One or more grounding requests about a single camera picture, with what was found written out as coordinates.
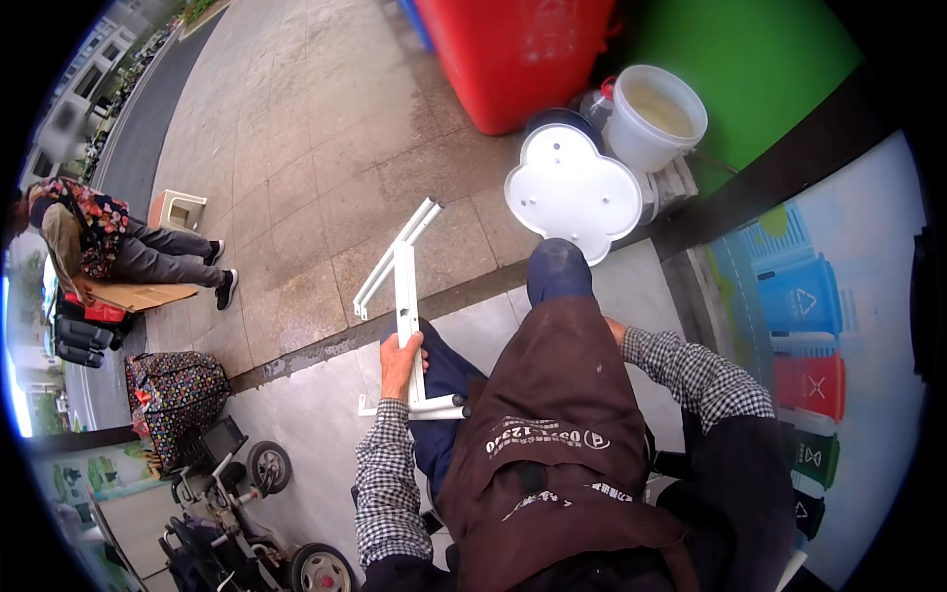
brown apron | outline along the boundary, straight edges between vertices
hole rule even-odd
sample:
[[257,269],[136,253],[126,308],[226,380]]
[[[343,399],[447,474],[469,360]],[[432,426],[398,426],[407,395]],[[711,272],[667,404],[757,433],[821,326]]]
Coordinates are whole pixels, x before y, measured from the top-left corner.
[[684,525],[644,503],[645,423],[590,296],[541,303],[471,388],[438,495],[458,590],[507,590],[584,551],[660,549],[697,590]]

navy pants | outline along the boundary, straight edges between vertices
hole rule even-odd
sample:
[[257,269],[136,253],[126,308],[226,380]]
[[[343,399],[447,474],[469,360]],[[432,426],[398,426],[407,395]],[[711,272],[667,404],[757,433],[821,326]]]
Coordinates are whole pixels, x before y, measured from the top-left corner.
[[[547,239],[539,243],[527,262],[527,295],[536,306],[556,296],[591,296],[592,272],[579,248],[563,239]],[[438,331],[424,319],[420,320],[427,350],[428,369],[424,374],[424,391],[428,399],[444,395],[469,394],[468,379],[487,377],[440,338]],[[391,333],[392,327],[382,337]],[[410,422],[415,439],[415,461],[431,480],[431,493],[437,497],[440,484],[447,475],[454,453],[454,438],[461,420]]]

apron strap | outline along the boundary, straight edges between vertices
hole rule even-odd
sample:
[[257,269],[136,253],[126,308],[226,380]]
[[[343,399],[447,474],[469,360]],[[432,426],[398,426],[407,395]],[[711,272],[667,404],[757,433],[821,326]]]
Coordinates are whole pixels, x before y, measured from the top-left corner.
[[700,592],[697,583],[697,573],[694,564],[690,561],[688,548],[684,546],[684,539],[669,547],[661,547],[664,563],[668,565],[670,577],[674,580],[674,590],[677,592]]

gray pants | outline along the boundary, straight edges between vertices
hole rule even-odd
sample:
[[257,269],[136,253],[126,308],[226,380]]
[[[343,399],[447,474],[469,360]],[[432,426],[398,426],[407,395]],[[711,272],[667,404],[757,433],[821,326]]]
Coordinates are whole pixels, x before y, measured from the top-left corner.
[[223,285],[223,270],[207,267],[181,255],[210,255],[202,236],[164,228],[148,228],[129,219],[112,263],[111,278],[130,283],[196,283],[206,288]]

flower-shaped tabletop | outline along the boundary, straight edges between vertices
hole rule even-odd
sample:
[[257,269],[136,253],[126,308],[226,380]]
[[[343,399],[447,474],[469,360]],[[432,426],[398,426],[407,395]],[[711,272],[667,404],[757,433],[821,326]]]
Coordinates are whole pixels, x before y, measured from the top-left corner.
[[641,217],[641,188],[618,161],[602,156],[576,128],[544,125],[529,135],[507,176],[507,206],[543,238],[572,241],[589,265]]

